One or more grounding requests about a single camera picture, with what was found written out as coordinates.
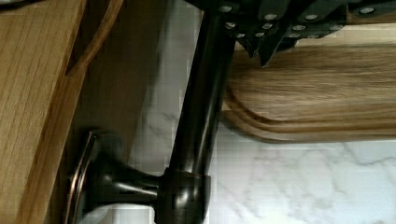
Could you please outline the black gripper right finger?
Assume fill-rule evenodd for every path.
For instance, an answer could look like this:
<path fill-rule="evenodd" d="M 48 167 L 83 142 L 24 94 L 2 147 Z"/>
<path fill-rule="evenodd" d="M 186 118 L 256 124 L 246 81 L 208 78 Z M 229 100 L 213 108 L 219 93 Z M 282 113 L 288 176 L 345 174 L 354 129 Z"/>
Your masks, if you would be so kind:
<path fill-rule="evenodd" d="M 342 29 L 347 15 L 372 18 L 395 11 L 395 0 L 261 0 L 257 18 L 269 29 L 256 52 L 265 66 L 280 49 L 302 38 L 322 38 Z"/>

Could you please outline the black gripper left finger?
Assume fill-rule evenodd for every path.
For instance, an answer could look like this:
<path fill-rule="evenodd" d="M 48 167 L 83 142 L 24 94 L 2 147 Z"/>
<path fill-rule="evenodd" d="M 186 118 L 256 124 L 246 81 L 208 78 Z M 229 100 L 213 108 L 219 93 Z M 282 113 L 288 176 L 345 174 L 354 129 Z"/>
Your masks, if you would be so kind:
<path fill-rule="evenodd" d="M 227 35 L 248 52 L 270 60 L 280 45 L 280 3 L 274 0 L 186 0 L 205 14 L 220 16 Z"/>

